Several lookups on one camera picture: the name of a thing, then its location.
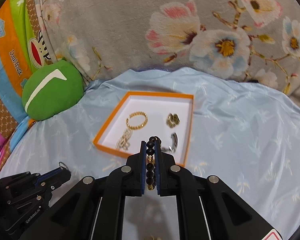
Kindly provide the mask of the silver metal watch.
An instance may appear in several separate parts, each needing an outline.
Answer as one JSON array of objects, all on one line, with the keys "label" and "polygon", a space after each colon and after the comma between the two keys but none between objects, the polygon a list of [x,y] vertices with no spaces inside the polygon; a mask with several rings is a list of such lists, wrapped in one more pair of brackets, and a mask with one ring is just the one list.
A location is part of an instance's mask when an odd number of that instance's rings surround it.
[{"label": "silver metal watch", "polygon": [[165,153],[175,153],[178,147],[178,136],[177,134],[174,132],[171,134],[171,139],[172,139],[172,143],[171,146],[168,147],[161,147],[161,151],[165,152]]}]

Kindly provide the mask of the gold knot earrings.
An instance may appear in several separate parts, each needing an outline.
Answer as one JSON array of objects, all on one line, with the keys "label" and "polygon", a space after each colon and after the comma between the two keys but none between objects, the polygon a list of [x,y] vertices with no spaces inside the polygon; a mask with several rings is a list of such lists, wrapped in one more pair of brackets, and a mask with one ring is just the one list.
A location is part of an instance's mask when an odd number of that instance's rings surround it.
[{"label": "gold knot earrings", "polygon": [[174,128],[175,126],[178,126],[179,124],[180,124],[180,119],[179,119],[179,116],[177,114],[170,113],[167,116],[166,125],[169,128]]}]

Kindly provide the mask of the gold chain bangle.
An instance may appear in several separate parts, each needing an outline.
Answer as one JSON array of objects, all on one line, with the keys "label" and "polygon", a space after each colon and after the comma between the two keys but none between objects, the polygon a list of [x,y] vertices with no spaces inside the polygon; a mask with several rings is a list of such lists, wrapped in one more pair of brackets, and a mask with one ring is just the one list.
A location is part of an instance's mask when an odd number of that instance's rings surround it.
[{"label": "gold chain bangle", "polygon": [[147,122],[148,116],[142,111],[133,112],[126,118],[127,128],[133,131],[144,128],[147,125]]}]

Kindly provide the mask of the light blue palm-print cloth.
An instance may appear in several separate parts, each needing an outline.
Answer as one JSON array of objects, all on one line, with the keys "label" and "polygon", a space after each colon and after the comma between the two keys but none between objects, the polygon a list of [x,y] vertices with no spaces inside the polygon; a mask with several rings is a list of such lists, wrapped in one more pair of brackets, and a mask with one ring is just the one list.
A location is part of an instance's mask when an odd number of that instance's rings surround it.
[{"label": "light blue palm-print cloth", "polygon": [[186,168],[200,177],[218,176],[283,239],[293,235],[300,226],[300,108],[277,90],[191,68],[129,70],[92,82],[78,104],[36,123],[23,136],[0,178],[44,174],[65,163],[71,179],[53,193],[56,202],[83,177],[105,177],[124,165],[125,159],[99,151],[93,139],[133,90],[194,95]]}]

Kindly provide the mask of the green plush pillow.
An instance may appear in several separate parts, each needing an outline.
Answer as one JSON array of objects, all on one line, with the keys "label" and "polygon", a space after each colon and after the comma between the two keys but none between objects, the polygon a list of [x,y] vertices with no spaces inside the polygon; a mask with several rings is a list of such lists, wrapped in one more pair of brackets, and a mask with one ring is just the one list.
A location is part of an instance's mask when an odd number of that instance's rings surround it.
[{"label": "green plush pillow", "polygon": [[46,120],[74,106],[83,93],[81,74],[71,63],[61,60],[31,75],[23,88],[22,104],[30,118]]}]

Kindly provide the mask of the orange shallow box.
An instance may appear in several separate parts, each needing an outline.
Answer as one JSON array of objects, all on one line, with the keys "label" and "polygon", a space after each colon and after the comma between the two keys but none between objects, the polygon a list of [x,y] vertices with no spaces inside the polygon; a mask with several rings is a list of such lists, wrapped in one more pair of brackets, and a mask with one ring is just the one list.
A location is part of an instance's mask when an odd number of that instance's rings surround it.
[{"label": "orange shallow box", "polygon": [[[130,91],[117,104],[93,140],[98,150],[127,158],[139,152],[142,141],[157,136],[162,146],[171,146],[171,134],[178,136],[178,147],[173,155],[178,165],[185,166],[189,151],[194,96],[168,92]],[[147,125],[133,131],[127,128],[126,118],[133,112],[142,111],[148,116]],[[180,124],[174,128],[166,125],[167,116],[177,114]]]}]

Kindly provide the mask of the colourful cartoon bedsheet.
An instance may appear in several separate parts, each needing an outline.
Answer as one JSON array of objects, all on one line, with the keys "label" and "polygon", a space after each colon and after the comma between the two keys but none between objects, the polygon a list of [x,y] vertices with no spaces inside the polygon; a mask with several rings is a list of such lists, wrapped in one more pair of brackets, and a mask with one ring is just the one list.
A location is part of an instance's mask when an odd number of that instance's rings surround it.
[{"label": "colourful cartoon bedsheet", "polygon": [[0,171],[35,124],[21,100],[25,84],[52,63],[39,10],[40,0],[5,0],[0,7]]}]

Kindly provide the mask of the grey floral blanket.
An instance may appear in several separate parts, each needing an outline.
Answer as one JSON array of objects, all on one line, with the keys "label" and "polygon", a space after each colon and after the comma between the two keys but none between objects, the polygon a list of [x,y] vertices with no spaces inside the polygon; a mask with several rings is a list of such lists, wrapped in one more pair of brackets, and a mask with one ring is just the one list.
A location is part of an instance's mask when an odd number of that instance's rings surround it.
[{"label": "grey floral blanket", "polygon": [[34,0],[52,61],[84,82],[191,67],[258,82],[300,106],[297,0]]}]

